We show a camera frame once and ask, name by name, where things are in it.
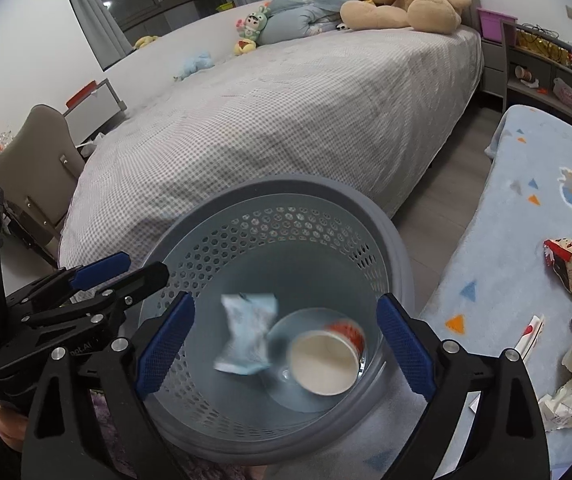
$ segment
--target gray trash can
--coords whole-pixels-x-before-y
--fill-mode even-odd
[[[179,219],[147,262],[162,261],[168,286],[130,312],[131,335],[159,316],[180,290],[195,298],[195,324],[157,394],[146,406],[170,443],[223,463],[263,465],[336,440],[387,389],[397,364],[377,326],[375,306],[392,292],[415,313],[403,242],[384,212],[354,189],[325,178],[271,176],[230,188]],[[222,294],[272,293],[280,320],[301,309],[330,309],[364,329],[363,373],[321,412],[275,401],[261,374],[213,369],[228,341]]]

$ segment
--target pink storage box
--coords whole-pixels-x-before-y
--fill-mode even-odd
[[[479,21],[482,23],[482,36],[487,40],[502,42],[502,23],[500,20],[506,22],[517,23],[517,18],[502,14],[501,12],[494,12],[493,10],[477,9],[479,13]],[[512,38],[506,38],[508,44],[515,44],[514,34]]]

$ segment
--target metal screw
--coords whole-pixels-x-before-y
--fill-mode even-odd
[[[112,348],[115,352],[123,352],[126,348],[128,348],[128,339],[125,339],[124,337],[115,339],[111,343],[110,348]]]
[[[66,349],[61,348],[61,346],[58,346],[52,351],[50,357],[53,358],[55,361],[59,361],[59,359],[61,359],[64,355],[66,355]]]
[[[460,345],[458,345],[456,342],[450,341],[450,340],[444,341],[444,344],[442,345],[442,347],[449,354],[456,354],[457,352],[460,351]]]
[[[506,355],[506,359],[512,362],[517,362],[520,360],[520,353],[512,348],[509,348],[506,352],[504,352],[504,355]]]

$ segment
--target orange triangle pattern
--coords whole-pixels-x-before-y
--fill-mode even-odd
[[[463,314],[459,314],[452,319],[448,319],[446,322],[446,327],[457,334],[464,335],[466,333],[466,329],[464,328]]]

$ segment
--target shelf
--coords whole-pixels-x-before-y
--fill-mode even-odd
[[[511,76],[508,79],[508,89],[526,95],[531,99],[535,99],[535,101],[544,103],[545,105],[548,105],[572,118],[572,108],[566,106],[562,101],[557,99],[552,91],[549,91],[547,94],[540,94],[536,89],[528,88],[524,84],[520,83],[520,81],[514,76]]]
[[[511,46],[511,50],[514,50],[515,52],[519,52],[520,54],[525,54],[526,56],[532,56],[535,59],[540,59],[543,62],[546,62],[546,63],[553,65],[558,70],[563,70],[564,72],[568,72],[570,75],[572,75],[572,68],[567,67],[565,65],[562,65],[561,63],[558,63],[557,61],[554,61],[554,60],[550,59],[549,57],[542,56],[541,54],[538,54],[537,52],[533,52],[532,50],[528,50],[527,48],[524,48],[521,46]]]

